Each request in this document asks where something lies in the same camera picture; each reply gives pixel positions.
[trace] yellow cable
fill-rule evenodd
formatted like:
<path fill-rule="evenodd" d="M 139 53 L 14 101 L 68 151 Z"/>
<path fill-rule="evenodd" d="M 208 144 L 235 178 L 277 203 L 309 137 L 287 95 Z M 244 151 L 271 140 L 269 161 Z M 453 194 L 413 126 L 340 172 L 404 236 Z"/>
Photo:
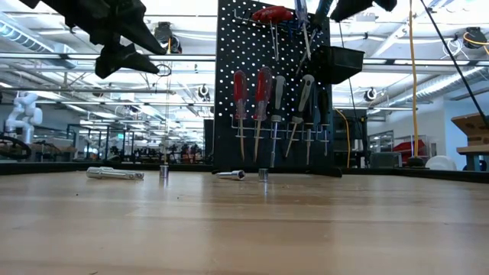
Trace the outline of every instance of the yellow cable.
<path fill-rule="evenodd" d="M 468 38 L 467 38 L 467 35 L 468 35 L 468 34 L 469 34 L 469 33 L 467 33 L 467 32 L 466 32 L 466 33 L 464 33 L 464 39 L 465 39 L 466 41 L 468 41 L 468 42 L 472 43 L 472 44 L 476 44 L 476 45 L 482 45 L 482 46 L 484 46 L 484 49 L 486 50 L 486 53 L 489 55 L 489 50 L 488 50 L 488 49 L 487 49 L 487 47 L 486 47 L 487 45 L 489 45 L 489 43 L 488 43 L 488 42 L 486 42 L 486 43 L 484 43 L 484 42 L 477 42 L 477 41 L 473 41 L 473 40 L 471 40 L 471 39 L 468 39 Z"/>
<path fill-rule="evenodd" d="M 348 141 L 348 159 L 346 160 L 346 168 L 350 168 L 350 152 L 351 152 L 351 149 L 350 149 L 350 127 L 348 126 L 348 120 L 346 119 L 345 115 L 343 115 L 343 113 L 341 113 L 340 111 L 338 111 L 338 109 L 336 109 L 336 111 L 345 120 L 345 125 L 346 125 L 346 139 Z"/>
<path fill-rule="evenodd" d="M 418 118 L 416 116 L 416 93 L 418 89 L 418 76 L 416 75 L 416 64 L 414 58 L 413 41 L 413 0 L 410 0 L 410 46 L 411 63 L 413 64 L 413 126 L 414 126 L 414 157 L 418 157 Z"/>

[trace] screwdriver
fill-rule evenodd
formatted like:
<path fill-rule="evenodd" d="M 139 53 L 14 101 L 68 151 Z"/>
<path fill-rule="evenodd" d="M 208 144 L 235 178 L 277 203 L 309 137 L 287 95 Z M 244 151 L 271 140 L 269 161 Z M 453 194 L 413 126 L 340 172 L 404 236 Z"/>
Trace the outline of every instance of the screwdriver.
<path fill-rule="evenodd" d="M 300 101 L 297 107 L 297 112 L 292 117 L 293 130 L 292 135 L 290 136 L 289 146 L 287 147 L 287 152 L 285 153 L 285 157 L 289 156 L 290 146 L 292 145 L 293 136 L 296 133 L 297 125 L 303 123 L 303 112 L 306 107 L 307 100 L 309 99 L 309 94 L 311 92 L 311 87 L 314 83 L 314 76 L 305 75 L 300 81 Z"/>
<path fill-rule="evenodd" d="M 328 91 L 321 91 L 318 94 L 318 109 L 321 116 L 320 128 L 324 130 L 324 156 L 328 156 L 328 135 L 327 130 L 323 126 L 328 124 L 328 112 L 329 112 L 329 95 Z"/>
<path fill-rule="evenodd" d="M 257 135 L 254 138 L 254 162 L 256 162 L 258 158 L 261 122 L 267 119 L 267 105 L 270 100 L 273 81 L 274 79 L 272 78 L 272 71 L 270 68 L 267 66 L 261 68 L 258 73 L 257 91 L 254 96 L 256 107 L 253 119 L 257 121 Z"/>
<path fill-rule="evenodd" d="M 333 3 L 333 0 L 320 0 L 319 1 L 318 8 L 316 9 L 316 13 L 314 14 L 314 19 L 313 19 L 313 23 L 312 23 L 314 30 L 313 30 L 313 33 L 311 35 L 311 40 L 309 42 L 309 48 L 313 45 L 313 40 L 314 40 L 314 37 L 316 36 L 318 30 L 321 31 L 322 23 L 328 19 L 329 9 L 331 8 L 332 3 Z M 297 69 L 296 75 L 299 74 L 300 69 L 301 69 L 304 61 L 306 61 L 306 55 L 307 54 L 308 53 L 303 54 L 303 58 L 300 60 L 299 69 Z"/>
<path fill-rule="evenodd" d="M 299 29 L 303 29 L 304 40 L 306 41 L 306 53 L 307 57 L 311 59 L 311 50 L 309 48 L 309 38 L 307 37 L 307 24 L 309 20 L 307 19 L 307 4 L 306 0 L 295 0 L 296 2 L 296 16 L 299 22 Z"/>
<path fill-rule="evenodd" d="M 243 71 L 237 71 L 234 77 L 235 81 L 235 103 L 236 119 L 239 119 L 239 137 L 241 138 L 241 158 L 245 160 L 245 141 L 243 135 L 243 120 L 246 119 L 246 98 L 248 97 L 248 87 L 246 83 L 246 74 Z"/>
<path fill-rule="evenodd" d="M 278 60 L 278 24 L 282 21 L 289 21 L 293 18 L 293 13 L 288 11 L 283 6 L 272 6 L 268 8 L 262 8 L 257 11 L 252 16 L 253 20 L 262 22 L 264 24 L 270 24 L 270 31 L 272 34 L 272 42 L 274 43 L 275 49 L 275 60 Z"/>
<path fill-rule="evenodd" d="M 306 126 L 307 136 L 306 136 L 306 145 L 307 145 L 307 157 L 306 157 L 306 165 L 309 165 L 309 153 L 311 151 L 311 131 L 314 128 L 314 118 L 316 116 L 316 106 L 317 106 L 317 96 L 316 89 L 311 87 L 311 92 L 309 93 L 309 101 L 306 103 L 306 107 L 304 109 L 304 125 Z"/>
<path fill-rule="evenodd" d="M 275 167 L 275 146 L 277 143 L 277 130 L 278 124 L 282 122 L 282 117 L 285 115 L 285 110 L 282 109 L 285 98 L 283 93 L 285 90 L 285 77 L 277 76 L 275 77 L 275 93 L 274 99 L 272 100 L 272 118 L 271 121 L 274 124 L 273 132 L 273 142 L 272 142 L 272 155 L 270 159 L 270 167 Z"/>

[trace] red object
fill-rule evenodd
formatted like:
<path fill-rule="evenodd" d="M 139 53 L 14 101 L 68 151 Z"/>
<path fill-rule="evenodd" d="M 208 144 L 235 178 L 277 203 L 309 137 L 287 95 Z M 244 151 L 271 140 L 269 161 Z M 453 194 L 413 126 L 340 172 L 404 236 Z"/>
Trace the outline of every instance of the red object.
<path fill-rule="evenodd" d="M 256 104 L 253 119 L 263 121 L 267 119 L 267 105 L 270 101 L 274 78 L 269 67 L 265 66 L 258 73 L 257 91 L 254 95 Z"/>
<path fill-rule="evenodd" d="M 273 6 L 257 11 L 251 17 L 255 21 L 265 24 L 279 24 L 281 21 L 289 21 L 293 18 L 293 13 L 283 6 Z"/>
<path fill-rule="evenodd" d="M 410 141 L 406 141 L 394 147 L 392 151 L 400 153 L 403 162 L 405 163 L 410 157 L 412 157 L 413 155 L 412 150 L 414 150 L 414 141 L 413 143 L 411 143 Z M 422 156 L 424 155 L 424 153 L 425 153 L 425 143 L 422 140 L 418 140 L 418 155 Z"/>
<path fill-rule="evenodd" d="M 239 70 L 235 73 L 235 102 L 236 102 L 236 118 L 246 118 L 246 98 L 248 97 L 248 86 L 246 74 Z"/>
<path fill-rule="evenodd" d="M 246 74 L 239 70 L 235 73 L 235 101 L 239 99 L 246 99 L 248 97 L 248 91 L 246 86 Z"/>

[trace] white robot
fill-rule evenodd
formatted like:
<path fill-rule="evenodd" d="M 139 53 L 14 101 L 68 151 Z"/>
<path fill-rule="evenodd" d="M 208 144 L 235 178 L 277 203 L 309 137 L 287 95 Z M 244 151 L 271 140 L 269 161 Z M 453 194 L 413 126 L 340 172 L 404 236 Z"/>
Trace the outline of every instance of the white robot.
<path fill-rule="evenodd" d="M 34 126 L 43 122 L 43 111 L 40 108 L 36 108 L 36 100 L 37 95 L 32 92 L 21 92 L 19 97 L 14 99 L 14 110 L 8 115 L 5 122 L 6 134 L 16 138 L 15 129 L 23 128 L 23 142 L 26 144 L 31 143 L 34 135 Z M 25 116 L 22 120 L 18 120 L 17 117 L 21 114 Z"/>

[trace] chrome socket wrench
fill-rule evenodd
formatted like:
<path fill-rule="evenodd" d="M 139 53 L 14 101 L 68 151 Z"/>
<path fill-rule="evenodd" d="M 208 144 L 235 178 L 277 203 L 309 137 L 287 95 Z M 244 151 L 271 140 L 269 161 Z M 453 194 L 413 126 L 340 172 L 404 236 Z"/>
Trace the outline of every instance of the chrome socket wrench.
<path fill-rule="evenodd" d="M 91 179 L 142 180 L 144 173 L 129 170 L 115 170 L 111 167 L 90 167 L 86 171 L 86 176 Z"/>
<path fill-rule="evenodd" d="M 221 172 L 216 174 L 219 179 L 227 180 L 243 180 L 246 176 L 243 170 L 236 170 L 232 172 Z"/>

